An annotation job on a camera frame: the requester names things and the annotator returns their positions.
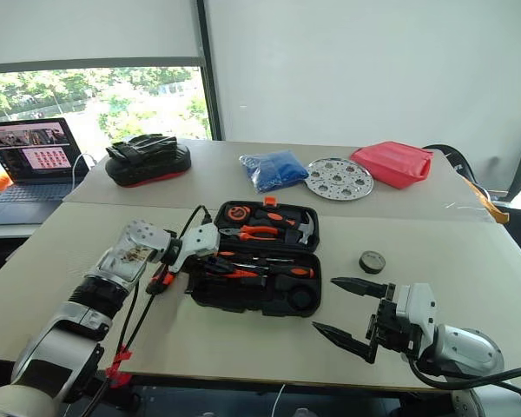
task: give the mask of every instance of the white wall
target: white wall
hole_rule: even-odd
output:
[[[209,0],[230,141],[448,143],[489,189],[521,153],[521,0]]]
[[[0,0],[0,63],[201,56],[195,0]]]

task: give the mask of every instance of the toolbox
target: toolbox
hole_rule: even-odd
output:
[[[319,220],[312,208],[231,201],[214,219],[217,256],[188,264],[188,293],[202,306],[308,317],[320,305]]]

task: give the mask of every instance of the blue plastic bag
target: blue plastic bag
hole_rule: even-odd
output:
[[[291,150],[242,155],[240,162],[259,193],[290,187],[309,176]]]

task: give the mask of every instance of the laptop keyboard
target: laptop keyboard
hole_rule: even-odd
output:
[[[0,195],[0,202],[53,202],[62,200],[71,184],[12,185]]]

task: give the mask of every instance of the laptop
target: laptop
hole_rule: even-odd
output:
[[[81,154],[63,118],[0,122],[0,163],[13,185],[0,195],[0,224],[40,224],[72,189]],[[84,158],[76,183],[89,172]]]

